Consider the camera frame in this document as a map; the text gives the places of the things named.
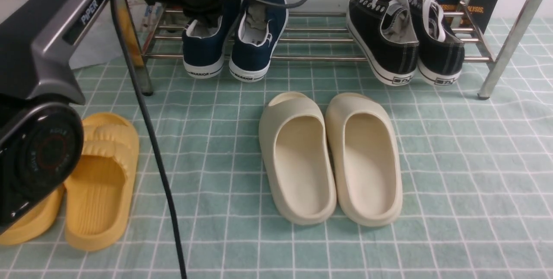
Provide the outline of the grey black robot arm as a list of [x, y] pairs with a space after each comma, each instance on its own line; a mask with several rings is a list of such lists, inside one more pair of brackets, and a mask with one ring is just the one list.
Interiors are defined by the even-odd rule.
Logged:
[[[150, 0], [213, 19], [223, 0]], [[49, 196], [77, 165], [85, 104], [69, 61], [116, 0], [28, 0], [1, 22], [1, 232]]]

